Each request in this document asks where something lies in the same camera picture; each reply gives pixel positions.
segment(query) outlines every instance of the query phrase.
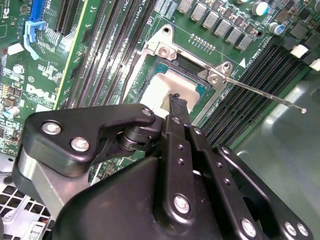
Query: black mechanical arm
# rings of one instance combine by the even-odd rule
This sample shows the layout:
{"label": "black mechanical arm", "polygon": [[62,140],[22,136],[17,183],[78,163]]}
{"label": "black mechanical arm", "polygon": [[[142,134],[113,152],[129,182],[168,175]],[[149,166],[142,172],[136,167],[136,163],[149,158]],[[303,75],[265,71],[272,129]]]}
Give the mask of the black mechanical arm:
{"label": "black mechanical arm", "polygon": [[[88,186],[92,165],[145,157]],[[310,240],[313,235],[228,147],[212,149],[170,96],[40,112],[25,122],[12,177],[56,219],[50,240]]]}

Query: silver screw head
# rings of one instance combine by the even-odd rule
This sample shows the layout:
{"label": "silver screw head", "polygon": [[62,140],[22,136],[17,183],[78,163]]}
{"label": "silver screw head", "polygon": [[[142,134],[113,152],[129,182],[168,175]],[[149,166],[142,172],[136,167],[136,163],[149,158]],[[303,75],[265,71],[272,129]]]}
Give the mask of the silver screw head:
{"label": "silver screw head", "polygon": [[199,128],[195,127],[195,128],[194,128],[194,131],[195,131],[195,133],[196,133],[196,134],[201,135],[201,131],[200,131],[200,129],[199,129]]}
{"label": "silver screw head", "polygon": [[297,236],[297,231],[289,222],[285,221],[284,226],[289,234],[291,234],[292,236]]}
{"label": "silver screw head", "polygon": [[175,208],[182,214],[187,214],[190,211],[190,205],[188,200],[181,196],[181,195],[176,195],[174,196],[173,199],[174,206]]}
{"label": "silver screw head", "polygon": [[143,109],[142,109],[142,112],[143,112],[144,115],[151,116],[151,112],[150,112],[150,110],[147,109],[147,108],[143,108]]}
{"label": "silver screw head", "polygon": [[305,228],[305,226],[303,226],[301,223],[298,223],[296,226],[303,236],[306,236],[306,237],[309,236],[309,233],[308,233],[307,229]]}
{"label": "silver screw head", "polygon": [[223,151],[225,154],[230,154],[230,151],[229,151],[227,148],[225,148],[225,147],[222,147],[222,151]]}
{"label": "silver screw head", "polygon": [[173,117],[172,120],[173,120],[176,124],[180,124],[179,118]]}
{"label": "silver screw head", "polygon": [[245,231],[245,233],[254,238],[257,235],[257,231],[254,227],[254,225],[246,218],[241,220],[241,225],[243,227],[243,230]]}
{"label": "silver screw head", "polygon": [[71,141],[71,147],[78,152],[85,152],[90,145],[83,137],[76,137]]}
{"label": "silver screw head", "polygon": [[46,122],[42,125],[42,131],[49,135],[56,135],[61,132],[61,127],[52,121]]}

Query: dimm slot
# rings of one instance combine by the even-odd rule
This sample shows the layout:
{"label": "dimm slot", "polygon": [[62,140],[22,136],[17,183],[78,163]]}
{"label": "dimm slot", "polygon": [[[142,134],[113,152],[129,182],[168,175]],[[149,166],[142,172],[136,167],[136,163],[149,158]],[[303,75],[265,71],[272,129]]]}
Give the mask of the dimm slot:
{"label": "dimm slot", "polygon": [[117,66],[117,69],[115,71],[114,77],[113,77],[113,81],[110,87],[110,91],[106,94],[104,100],[103,100],[103,105],[109,105],[111,102],[111,99],[113,97],[113,95],[115,94],[115,91],[119,85],[119,82],[121,80],[121,73],[123,71],[121,71],[121,68],[123,66],[126,66],[129,61],[130,58],[136,48],[136,45],[138,44],[138,41],[141,38],[142,33],[145,30],[145,27],[147,25],[147,22],[156,6],[157,0],[151,0],[147,2],[147,6],[144,8],[143,12],[140,14],[142,15],[142,20],[141,18],[138,18],[140,21],[137,23],[137,27],[136,27],[136,31],[133,34],[133,37],[130,41],[129,44],[127,44],[127,48],[125,49],[125,54],[122,58],[121,64],[119,64]]}
{"label": "dimm slot", "polygon": [[[134,20],[136,19],[135,15],[137,14],[140,3],[141,3],[141,1],[133,1],[133,4],[130,5],[130,9],[126,12],[127,13],[126,17],[123,18],[123,21],[121,22],[121,24],[119,26],[120,32],[118,34],[118,38],[115,41],[116,44],[113,47],[111,54],[109,55],[107,65],[104,68],[103,74],[102,74],[100,81],[99,81],[99,85],[93,91],[94,95],[90,101],[90,106],[96,106],[98,104],[99,98],[100,98],[101,93],[103,91],[103,88],[105,86],[105,81],[109,77],[110,70],[111,70],[113,63],[114,63],[113,61],[110,61],[110,60],[116,59],[116,56],[119,54],[120,49],[122,48],[122,46],[125,42],[125,39],[127,38],[128,34],[130,32],[131,26],[134,24]],[[105,94],[105,97],[108,95],[108,93],[110,92],[110,89],[112,89],[113,87],[114,87],[113,83],[111,83],[111,86],[108,87],[108,90],[107,90],[107,93]]]}
{"label": "dimm slot", "polygon": [[[129,2],[129,6],[128,9],[130,9],[131,4],[134,1],[130,1]],[[101,74],[103,74],[103,72],[105,71],[106,65],[108,64],[108,56],[109,56],[109,52],[112,51],[113,47],[114,47],[114,42],[117,41],[118,39],[118,35],[119,35],[119,26],[116,28],[115,32],[114,29],[116,27],[117,24],[117,20],[120,16],[121,10],[123,8],[123,5],[125,4],[125,0],[121,0],[118,1],[117,5],[114,7],[114,9],[112,10],[113,14],[112,17],[110,18],[109,22],[108,22],[108,28],[106,29],[106,32],[103,34],[103,39],[101,41],[101,43],[99,44],[96,53],[95,53],[95,57],[94,57],[94,61],[93,64],[90,66],[89,71],[87,72],[87,77],[83,78],[84,85],[82,86],[82,88],[80,89],[80,93],[79,93],[79,99],[77,101],[77,108],[81,108],[85,106],[85,102],[87,100],[87,98],[89,97],[89,91],[91,89],[91,86],[94,87],[94,93],[96,92],[96,88],[99,84],[101,84]],[[106,51],[107,45],[109,44],[109,41],[111,39],[111,36],[113,35],[113,42],[108,50],[107,53],[104,53]],[[98,72],[98,67],[100,64],[103,64],[101,69],[103,69],[103,72],[100,73]]]}
{"label": "dimm slot", "polygon": [[[296,58],[270,43],[266,52],[247,69],[240,81],[278,95],[302,67]],[[232,144],[271,102],[263,96],[235,86],[202,126],[210,145]]]}
{"label": "dimm slot", "polygon": [[96,15],[97,17],[93,24],[94,27],[92,31],[92,36],[94,37],[90,38],[90,42],[88,44],[84,59],[81,63],[79,73],[76,79],[74,80],[74,84],[71,88],[71,93],[69,95],[69,98],[66,104],[66,108],[68,109],[75,108],[77,105],[76,95],[79,91],[80,84],[82,84],[82,87],[85,84],[84,81],[86,81],[89,74],[89,71],[87,71],[88,70],[87,66],[89,67],[92,66],[94,56],[96,55],[96,52],[101,43],[102,37],[105,34],[105,31],[107,29],[108,22],[114,10],[115,3],[116,3],[115,0],[112,0],[111,2],[109,0],[103,0],[99,6],[99,10]]}

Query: black chip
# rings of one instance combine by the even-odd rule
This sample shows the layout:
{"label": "black chip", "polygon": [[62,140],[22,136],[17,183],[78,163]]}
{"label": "black chip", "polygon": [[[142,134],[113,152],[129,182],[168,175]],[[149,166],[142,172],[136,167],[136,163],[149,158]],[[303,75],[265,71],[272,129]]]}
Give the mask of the black chip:
{"label": "black chip", "polygon": [[250,34],[251,31],[252,31],[254,28],[255,28],[255,26],[250,23],[249,26],[245,29],[245,32],[246,32],[247,34]]}
{"label": "black chip", "polygon": [[22,91],[20,90],[20,89],[15,89],[14,90],[14,95],[16,96],[16,97],[21,97],[21,93],[22,93]]}
{"label": "black chip", "polygon": [[0,138],[3,138],[5,135],[5,130],[3,128],[0,128]]}
{"label": "black chip", "polygon": [[6,107],[13,107],[15,105],[15,99],[13,97],[8,97],[4,100],[4,105]]}
{"label": "black chip", "polygon": [[307,9],[302,9],[301,12],[298,14],[298,17],[302,20],[306,20],[310,16],[310,12]]}
{"label": "black chip", "polygon": [[285,9],[290,10],[292,6],[295,4],[294,1],[290,0],[288,3],[284,6]]}
{"label": "black chip", "polygon": [[215,12],[218,11],[218,9],[220,8],[220,6],[222,5],[222,2],[217,0],[214,2],[214,4],[212,5],[211,9]]}
{"label": "black chip", "polygon": [[320,45],[320,38],[313,34],[306,40],[305,45],[312,50],[316,49]]}
{"label": "black chip", "polygon": [[18,130],[13,130],[12,137],[15,139],[18,139],[20,137],[19,131]]}
{"label": "black chip", "polygon": [[240,27],[240,25],[242,24],[242,22],[244,21],[245,19],[241,16],[239,16],[235,22],[234,22],[234,25],[236,25],[237,27]]}
{"label": "black chip", "polygon": [[91,29],[87,29],[83,35],[82,43],[85,43],[86,41],[88,41],[90,34],[91,34]]}
{"label": "black chip", "polygon": [[223,14],[223,17],[224,17],[225,19],[229,19],[229,17],[231,16],[232,13],[233,13],[232,9],[227,8],[227,9],[225,10],[225,13]]}
{"label": "black chip", "polygon": [[11,95],[15,94],[15,88],[13,86],[9,86],[8,87],[8,93],[11,94]]}

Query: green circuit board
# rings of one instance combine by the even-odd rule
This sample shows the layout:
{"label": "green circuit board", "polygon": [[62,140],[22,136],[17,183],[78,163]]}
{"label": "green circuit board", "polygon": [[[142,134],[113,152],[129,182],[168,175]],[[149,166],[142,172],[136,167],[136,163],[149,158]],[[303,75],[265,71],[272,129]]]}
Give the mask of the green circuit board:
{"label": "green circuit board", "polygon": [[[90,84],[83,87],[83,89],[87,89],[87,94],[80,107],[103,105],[107,94],[110,94],[110,100],[107,101],[107,104],[118,103],[126,76],[124,74],[126,66],[121,66],[118,75],[111,69],[120,68],[128,46],[134,42],[135,33],[141,29],[139,26],[141,15],[148,11],[152,1],[80,0],[76,5],[74,15],[71,16],[73,24],[70,32],[62,35],[55,29],[57,18],[60,15],[60,6],[64,2],[46,0],[44,3],[41,20],[45,21],[45,27],[43,30],[35,30],[35,42],[30,43],[32,49],[39,56],[36,60],[27,51],[24,43],[26,21],[29,21],[35,1],[2,0],[0,3],[0,112],[4,113],[12,107],[17,107],[19,111],[11,119],[7,118],[5,114],[0,116],[0,151],[11,156],[17,154],[23,124],[30,114],[68,108],[68,101],[73,91],[75,101],[82,97],[83,92],[80,91],[80,88],[74,89],[75,83],[79,78],[81,67],[86,64],[85,57],[90,53],[90,47],[92,44],[98,44],[98,40],[95,41],[95,39],[98,39],[98,36],[103,39],[103,32],[106,31],[104,29],[110,31],[109,39],[111,40],[106,43],[102,53],[108,51],[111,53],[120,41],[117,37],[125,33],[122,39],[123,44],[118,50],[119,54],[115,55],[119,57],[120,62],[105,59],[105,64],[107,64],[105,68],[109,69],[109,74],[101,79],[96,77]],[[232,63],[230,76],[237,80],[274,36],[269,31],[271,23],[276,22],[284,27],[285,32],[281,34],[282,37],[289,36],[298,23],[303,25],[307,32],[301,39],[297,39],[298,42],[307,41],[311,35],[319,36],[317,27],[320,16],[315,12],[314,0],[270,0],[269,8],[262,16],[253,15],[252,8],[255,1],[243,4],[234,0],[191,0],[189,2],[191,4],[186,12],[178,10],[182,4],[181,0],[158,0],[154,4],[154,10],[147,19],[145,27],[142,28],[143,31],[129,56],[130,62],[137,51],[141,51],[145,42],[159,29],[164,25],[170,25],[174,29],[174,44],[212,66],[218,66],[226,61]],[[120,3],[123,5],[119,6],[118,15],[115,17],[112,15],[114,12],[112,8]],[[135,4],[137,11],[132,13]],[[288,8],[288,4],[291,7],[283,14],[282,10]],[[204,13],[199,20],[194,20],[192,16],[199,5],[204,9]],[[305,9],[308,9],[309,13],[304,17],[299,16]],[[221,36],[223,33],[215,34],[221,22],[217,22],[212,29],[205,28],[204,21],[210,12],[219,17],[218,21],[226,21],[226,26],[230,27],[230,31],[238,29],[242,37],[250,38],[251,42],[248,47],[240,46],[239,41],[236,43],[226,41],[230,32],[225,36]],[[130,21],[124,21],[130,13],[132,13]],[[107,24],[104,24],[106,22],[110,26],[112,22],[107,21],[108,18],[114,21],[113,29],[108,29]],[[243,18],[243,21],[240,25],[236,25],[239,18]],[[125,99],[126,103],[137,102],[137,96],[142,86],[146,84],[146,77],[152,74],[153,66],[158,60],[157,56],[149,55],[146,58]],[[94,71],[94,73],[100,76],[99,71]],[[99,81],[101,92],[95,96]],[[214,112],[215,107],[223,101],[232,87],[229,84],[224,89],[221,96],[203,114],[198,125],[206,121],[206,118]],[[190,113],[192,120],[201,112],[214,92],[215,90],[211,88],[201,96]],[[118,159],[115,162],[117,166],[124,164]]]}

